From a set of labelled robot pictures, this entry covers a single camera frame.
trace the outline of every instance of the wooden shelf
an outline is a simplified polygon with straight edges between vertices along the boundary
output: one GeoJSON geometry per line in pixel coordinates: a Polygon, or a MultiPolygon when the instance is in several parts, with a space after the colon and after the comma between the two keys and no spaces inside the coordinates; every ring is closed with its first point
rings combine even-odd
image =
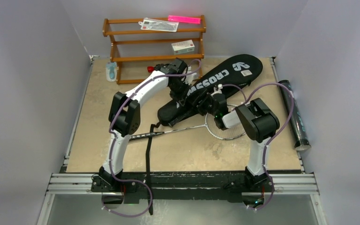
{"type": "MultiPolygon", "coordinates": [[[[112,31],[110,24],[120,24],[120,23],[138,23],[142,22],[143,18],[138,19],[121,19],[121,20],[109,20],[104,19],[103,23],[103,35],[104,37],[109,36],[111,41],[111,62],[117,62],[118,71],[117,71],[117,84],[123,83],[141,83],[143,80],[121,80],[120,72],[123,62],[132,62],[132,61],[147,61],[147,60],[173,60],[175,58],[180,59],[203,59],[204,58],[204,49],[203,49],[203,33],[206,32],[206,22],[205,16],[194,16],[195,18],[201,19],[201,26],[199,28],[183,28],[177,29],[177,32],[199,32],[199,37],[196,38],[176,38],[176,39],[154,39],[154,40],[134,40],[134,41],[116,41],[114,35],[131,35],[131,34],[153,34],[153,33],[167,33],[164,31],[156,30],[121,30],[121,31],[112,31]],[[197,54],[190,55],[156,55],[156,56],[139,56],[139,57],[121,57],[118,51],[117,45],[137,45],[137,44],[158,44],[158,43],[175,43],[180,41],[192,40],[194,42],[199,42],[199,52],[197,54]]],[[[156,20],[167,21],[167,17],[161,18],[152,18],[156,20]]],[[[200,77],[202,76],[202,69],[199,71],[200,77]]]]}
{"type": "Polygon", "coordinates": [[[155,39],[155,40],[136,40],[136,41],[117,41],[117,45],[135,45],[135,44],[156,44],[156,43],[165,43],[165,42],[180,42],[180,41],[199,41],[199,38],[178,38],[178,39],[155,39]]]}
{"type": "Polygon", "coordinates": [[[200,59],[200,58],[202,58],[202,54],[117,57],[117,58],[113,58],[112,61],[114,61],[114,62],[133,62],[133,61],[149,61],[149,60],[173,60],[175,58],[200,59]]]}

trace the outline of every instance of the black tube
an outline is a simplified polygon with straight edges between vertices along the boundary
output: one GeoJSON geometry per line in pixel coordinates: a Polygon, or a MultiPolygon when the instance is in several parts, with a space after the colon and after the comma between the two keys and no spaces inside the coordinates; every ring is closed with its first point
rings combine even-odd
{"type": "MultiPolygon", "coordinates": [[[[288,80],[281,80],[278,83],[286,86],[290,91],[292,91],[292,87],[288,80]]],[[[286,91],[282,88],[279,88],[281,91],[282,99],[284,100],[284,104],[286,107],[286,111],[289,113],[291,107],[291,99],[294,97],[290,96],[286,91]]],[[[293,137],[295,139],[294,149],[297,151],[303,151],[311,148],[310,143],[308,142],[306,129],[304,128],[303,121],[300,117],[299,108],[297,107],[296,100],[294,99],[294,109],[292,113],[292,117],[290,120],[293,137]]]]}

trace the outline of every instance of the small bottle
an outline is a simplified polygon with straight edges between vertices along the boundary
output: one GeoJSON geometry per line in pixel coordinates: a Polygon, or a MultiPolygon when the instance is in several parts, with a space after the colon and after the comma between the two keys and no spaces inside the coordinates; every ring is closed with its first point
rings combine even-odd
{"type": "Polygon", "coordinates": [[[117,63],[108,62],[105,66],[105,76],[109,82],[116,81],[117,78],[117,63]]]}

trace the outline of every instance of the black strap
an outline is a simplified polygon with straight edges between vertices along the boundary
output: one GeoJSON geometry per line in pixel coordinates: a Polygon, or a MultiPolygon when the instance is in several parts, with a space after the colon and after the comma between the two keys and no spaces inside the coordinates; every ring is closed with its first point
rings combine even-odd
{"type": "MultiPolygon", "coordinates": [[[[150,126],[150,132],[154,132],[154,128],[158,128],[161,125],[160,122],[158,122],[157,124],[151,124],[150,126]]],[[[151,150],[151,143],[152,143],[152,136],[148,137],[148,143],[147,143],[147,149],[145,151],[145,171],[146,171],[146,178],[145,178],[145,183],[147,184],[147,186],[151,188],[151,174],[150,174],[150,150],[151,150]]],[[[150,193],[147,190],[147,195],[148,195],[148,204],[150,203],[150,193]]],[[[148,209],[148,212],[150,213],[150,215],[153,214],[154,209],[152,207],[152,203],[150,208],[148,209]]]]}

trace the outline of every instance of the racket handle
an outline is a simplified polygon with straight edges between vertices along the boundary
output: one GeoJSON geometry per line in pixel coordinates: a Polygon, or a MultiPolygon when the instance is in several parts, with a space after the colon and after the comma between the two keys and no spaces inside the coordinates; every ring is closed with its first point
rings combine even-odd
{"type": "Polygon", "coordinates": [[[144,133],[144,134],[139,134],[139,135],[132,135],[129,139],[129,141],[131,140],[139,140],[139,139],[143,139],[143,138],[148,138],[148,137],[155,137],[158,135],[163,135],[165,132],[151,132],[151,133],[144,133]]]}

